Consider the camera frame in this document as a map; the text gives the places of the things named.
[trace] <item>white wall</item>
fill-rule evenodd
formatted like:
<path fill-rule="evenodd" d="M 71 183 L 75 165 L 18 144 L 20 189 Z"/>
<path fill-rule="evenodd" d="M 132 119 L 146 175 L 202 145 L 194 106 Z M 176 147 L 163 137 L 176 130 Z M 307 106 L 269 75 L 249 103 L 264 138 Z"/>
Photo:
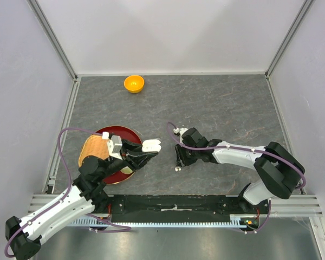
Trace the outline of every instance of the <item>white wall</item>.
<path fill-rule="evenodd" d="M 264 72 L 303 0 L 39 0 L 79 74 Z"/>
<path fill-rule="evenodd" d="M 325 0 L 311 7 L 271 82 L 308 191 L 325 215 Z"/>
<path fill-rule="evenodd" d="M 26 0 L 0 0 L 0 259 L 5 221 L 41 192 L 71 86 Z"/>

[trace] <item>white arm segment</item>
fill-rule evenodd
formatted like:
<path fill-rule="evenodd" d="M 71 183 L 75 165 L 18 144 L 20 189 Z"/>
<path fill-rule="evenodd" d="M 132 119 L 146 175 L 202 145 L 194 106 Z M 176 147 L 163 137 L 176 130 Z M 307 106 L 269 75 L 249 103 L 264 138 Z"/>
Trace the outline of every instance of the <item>white arm segment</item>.
<path fill-rule="evenodd" d="M 255 159 L 259 158 L 261 153 L 240 151 L 236 149 L 231 149 L 234 147 L 242 147 L 248 149 L 255 149 L 265 151 L 264 146 L 258 147 L 250 147 L 243 145 L 233 145 L 228 142 L 220 142 L 217 146 L 227 146 L 227 148 L 215 149 L 213 152 L 213 156 L 216 161 L 220 164 L 235 164 L 243 167 L 247 167 L 249 169 L 255 170 L 254 163 Z M 262 180 L 257 181 L 256 183 L 252 183 L 243 194 L 244 199 L 246 199 L 250 204 L 257 205 L 263 200 L 274 197 L 274 195 L 268 191 L 265 184 Z"/>
<path fill-rule="evenodd" d="M 21 226 L 31 220 L 41 211 L 60 200 L 65 192 L 66 190 L 39 210 L 21 218 Z M 80 193 L 81 191 L 76 186 L 72 186 L 70 193 L 68 194 L 67 198 L 64 199 L 63 203 L 59 203 L 54 208 L 37 218 L 31 223 L 31 225 L 28 225 L 25 229 L 23 229 L 23 232 L 27 232 L 29 234 L 28 238 L 31 240 L 35 240 L 41 235 L 42 238 L 40 242 L 42 245 L 49 238 L 51 238 L 51 236 L 75 219 L 93 212 L 95 206 L 92 204 L 92 200 L 86 201 L 84 197 L 80 196 Z"/>

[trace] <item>red wire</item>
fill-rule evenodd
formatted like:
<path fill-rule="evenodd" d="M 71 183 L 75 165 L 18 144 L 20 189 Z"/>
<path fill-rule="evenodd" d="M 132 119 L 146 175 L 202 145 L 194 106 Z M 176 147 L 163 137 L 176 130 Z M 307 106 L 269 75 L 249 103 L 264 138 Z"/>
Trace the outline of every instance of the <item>red wire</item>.
<path fill-rule="evenodd" d="M 111 215 L 111 205 L 108 204 L 108 216 L 110 216 L 110 215 Z"/>
<path fill-rule="evenodd" d="M 257 216 L 256 216 L 255 220 L 257 220 L 260 217 L 260 210 L 258 208 L 256 208 L 256 213 L 257 213 Z"/>

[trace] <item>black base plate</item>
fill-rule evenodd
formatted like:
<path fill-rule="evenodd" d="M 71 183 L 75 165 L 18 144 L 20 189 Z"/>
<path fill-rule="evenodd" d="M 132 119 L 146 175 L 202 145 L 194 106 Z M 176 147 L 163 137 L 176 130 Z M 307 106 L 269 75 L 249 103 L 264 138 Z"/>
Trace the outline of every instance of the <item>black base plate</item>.
<path fill-rule="evenodd" d="M 238 198 L 226 195 L 114 195 L 109 197 L 109 204 L 111 220 L 115 223 L 229 222 L 230 215 L 244 214 L 238 206 Z M 167 210 L 176 206 L 182 211 Z M 267 201 L 253 206 L 245 214 L 256 215 L 256 208 L 266 214 Z"/>

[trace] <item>gray table surface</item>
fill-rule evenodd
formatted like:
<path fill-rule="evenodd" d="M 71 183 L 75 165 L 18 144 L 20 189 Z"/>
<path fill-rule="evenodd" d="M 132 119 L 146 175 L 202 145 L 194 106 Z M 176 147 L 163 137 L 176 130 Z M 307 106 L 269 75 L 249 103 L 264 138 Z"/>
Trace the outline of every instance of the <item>gray table surface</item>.
<path fill-rule="evenodd" d="M 144 168 L 120 184 L 108 185 L 108 194 L 239 194 L 258 174 L 235 165 L 198 161 L 175 172 L 174 142 L 166 122 L 195 127 L 206 138 L 260 146 L 283 145 L 283 133 L 264 75 L 145 76 L 139 94 L 124 89 L 123 76 L 83 77 L 70 126 L 97 131 L 122 125 L 142 140 L 160 138 L 162 150 Z M 87 134 L 67 134 L 64 155 L 72 176 L 78 175 L 78 157 Z M 67 187 L 60 165 L 54 193 Z"/>
<path fill-rule="evenodd" d="M 308 219 L 272 218 L 256 235 L 223 228 L 133 228 L 98 233 L 67 227 L 35 260 L 321 260 Z"/>

